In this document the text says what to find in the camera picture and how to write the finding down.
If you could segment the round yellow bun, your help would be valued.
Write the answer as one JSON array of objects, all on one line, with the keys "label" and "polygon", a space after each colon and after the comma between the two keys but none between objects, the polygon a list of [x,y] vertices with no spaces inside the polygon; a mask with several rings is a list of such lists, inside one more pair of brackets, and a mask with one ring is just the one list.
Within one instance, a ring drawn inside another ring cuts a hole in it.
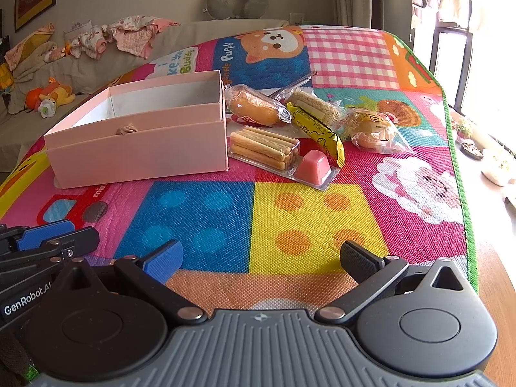
[{"label": "round yellow bun", "polygon": [[383,113],[349,108],[344,117],[344,134],[362,150],[381,155],[414,154],[396,125]]}]

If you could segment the pink cardboard box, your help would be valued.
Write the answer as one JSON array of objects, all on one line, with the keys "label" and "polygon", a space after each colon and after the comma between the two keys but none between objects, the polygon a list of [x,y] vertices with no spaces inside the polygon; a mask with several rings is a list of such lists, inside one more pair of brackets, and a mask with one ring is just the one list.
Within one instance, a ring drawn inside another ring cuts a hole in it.
[{"label": "pink cardboard box", "polygon": [[63,189],[226,171],[217,70],[110,86],[44,136]]}]

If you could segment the yellow cheese snack bar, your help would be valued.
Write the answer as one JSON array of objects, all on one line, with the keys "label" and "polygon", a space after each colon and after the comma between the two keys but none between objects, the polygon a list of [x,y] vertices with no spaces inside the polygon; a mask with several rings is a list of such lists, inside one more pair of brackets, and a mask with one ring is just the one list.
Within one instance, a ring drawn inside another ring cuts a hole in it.
[{"label": "yellow cheese snack bar", "polygon": [[301,107],[288,102],[287,110],[290,112],[292,123],[308,135],[317,145],[329,155],[335,164],[342,169],[345,164],[344,144],[340,138],[326,125],[312,115],[306,113]]}]

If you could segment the biscuit sticks tray with dip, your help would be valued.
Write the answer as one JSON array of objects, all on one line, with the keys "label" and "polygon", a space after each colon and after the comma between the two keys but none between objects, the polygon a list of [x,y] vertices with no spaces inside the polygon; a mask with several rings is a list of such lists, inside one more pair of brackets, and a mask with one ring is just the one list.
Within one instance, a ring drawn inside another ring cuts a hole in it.
[{"label": "biscuit sticks tray with dip", "polygon": [[326,154],[311,149],[301,154],[301,141],[261,128],[245,127],[229,137],[231,158],[319,191],[326,191],[339,174]]}]

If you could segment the rice cracker sandwich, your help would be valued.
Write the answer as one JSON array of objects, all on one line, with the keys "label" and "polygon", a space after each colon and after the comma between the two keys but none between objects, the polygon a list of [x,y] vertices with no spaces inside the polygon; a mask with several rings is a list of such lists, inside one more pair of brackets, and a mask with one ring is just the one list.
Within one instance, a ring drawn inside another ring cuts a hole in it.
[{"label": "rice cracker sandwich", "polygon": [[334,127],[339,123],[340,112],[328,101],[318,98],[312,93],[296,89],[288,98],[287,102],[299,107],[307,114],[310,114],[328,128]]}]

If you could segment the sausage bread bun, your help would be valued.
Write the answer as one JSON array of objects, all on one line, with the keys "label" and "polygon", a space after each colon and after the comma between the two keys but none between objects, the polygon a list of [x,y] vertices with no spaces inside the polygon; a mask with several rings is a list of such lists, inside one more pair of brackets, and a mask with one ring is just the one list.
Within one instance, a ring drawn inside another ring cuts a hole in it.
[{"label": "sausage bread bun", "polygon": [[269,128],[291,122],[291,114],[283,104],[249,86],[228,86],[224,95],[226,108],[237,122]]}]

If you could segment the beige sofa cover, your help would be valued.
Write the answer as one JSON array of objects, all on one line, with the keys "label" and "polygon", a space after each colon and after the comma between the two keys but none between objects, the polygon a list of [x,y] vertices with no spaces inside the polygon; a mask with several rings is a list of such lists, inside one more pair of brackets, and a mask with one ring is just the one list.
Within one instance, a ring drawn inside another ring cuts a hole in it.
[{"label": "beige sofa cover", "polygon": [[[66,56],[46,63],[43,53],[52,47],[53,42],[42,44],[18,65],[13,74],[15,84],[10,100],[1,104],[1,172],[13,170],[39,137],[74,110],[87,95],[96,93],[119,76],[176,50],[205,41],[287,24],[286,20],[279,19],[231,19],[169,26],[157,34],[147,59],[122,52],[115,44],[110,44],[98,60],[81,55],[78,59]],[[52,118],[44,119],[37,112],[25,110],[25,98],[29,91],[46,86],[50,78],[71,86],[77,98],[72,104],[60,107]]]}]

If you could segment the colourful cartoon play mat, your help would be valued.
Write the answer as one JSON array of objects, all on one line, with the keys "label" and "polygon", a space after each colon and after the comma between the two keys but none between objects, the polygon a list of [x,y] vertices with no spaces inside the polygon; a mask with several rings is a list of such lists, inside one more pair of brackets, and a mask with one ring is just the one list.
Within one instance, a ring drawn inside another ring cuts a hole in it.
[{"label": "colourful cartoon play mat", "polygon": [[184,260],[167,284],[206,310],[319,308],[353,287],[339,262],[347,240],[412,265],[449,258],[478,285],[450,112],[402,40],[371,29],[285,26],[168,50],[124,79],[207,71],[266,93],[313,73],[309,93],[392,118],[410,149],[378,154],[344,141],[325,191],[233,158],[225,171],[66,189],[41,141],[2,184],[1,221],[92,225],[100,235],[94,265],[177,239]]}]

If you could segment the orange yellow plush toy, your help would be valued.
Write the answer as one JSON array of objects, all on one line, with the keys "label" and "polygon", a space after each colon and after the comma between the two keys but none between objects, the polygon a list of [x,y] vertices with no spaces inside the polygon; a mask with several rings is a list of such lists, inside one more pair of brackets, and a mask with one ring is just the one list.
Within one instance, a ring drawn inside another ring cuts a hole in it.
[{"label": "orange yellow plush toy", "polygon": [[46,87],[37,87],[25,97],[25,108],[38,111],[46,119],[55,116],[57,108],[72,103],[76,98],[71,86],[50,78]]}]

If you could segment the dark plant dish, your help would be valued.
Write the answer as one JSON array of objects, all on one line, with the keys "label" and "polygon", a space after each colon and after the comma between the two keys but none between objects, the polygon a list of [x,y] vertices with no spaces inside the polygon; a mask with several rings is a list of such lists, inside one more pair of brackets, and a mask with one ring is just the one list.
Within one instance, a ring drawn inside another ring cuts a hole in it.
[{"label": "dark plant dish", "polygon": [[484,158],[483,152],[474,143],[462,143],[460,149],[474,160],[481,161]]}]

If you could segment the white plant pot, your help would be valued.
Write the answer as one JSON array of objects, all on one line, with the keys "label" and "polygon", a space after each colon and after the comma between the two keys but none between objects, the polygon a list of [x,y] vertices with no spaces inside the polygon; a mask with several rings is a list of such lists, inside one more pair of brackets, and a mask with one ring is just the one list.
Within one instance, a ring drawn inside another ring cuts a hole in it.
[{"label": "white plant pot", "polygon": [[493,184],[504,187],[515,184],[515,158],[504,149],[483,150],[482,174]]}]

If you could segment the pink yellow folded blanket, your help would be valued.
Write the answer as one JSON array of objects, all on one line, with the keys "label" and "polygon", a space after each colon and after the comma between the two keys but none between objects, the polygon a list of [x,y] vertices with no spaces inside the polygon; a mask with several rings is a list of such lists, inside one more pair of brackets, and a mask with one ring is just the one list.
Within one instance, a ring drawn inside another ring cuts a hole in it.
[{"label": "pink yellow folded blanket", "polygon": [[53,35],[55,27],[49,23],[32,32],[5,54],[5,61],[13,72],[17,65],[30,56],[39,46],[47,42]]}]

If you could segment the pink baby clothes pile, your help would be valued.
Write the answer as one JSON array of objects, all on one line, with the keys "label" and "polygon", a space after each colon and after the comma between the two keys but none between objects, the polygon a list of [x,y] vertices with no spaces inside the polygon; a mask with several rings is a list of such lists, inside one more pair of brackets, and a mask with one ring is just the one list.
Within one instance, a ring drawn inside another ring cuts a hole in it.
[{"label": "pink baby clothes pile", "polygon": [[99,60],[109,44],[124,53],[148,59],[156,36],[180,23],[162,17],[129,16],[109,25],[95,25],[65,44],[65,53],[78,59],[85,54]]}]

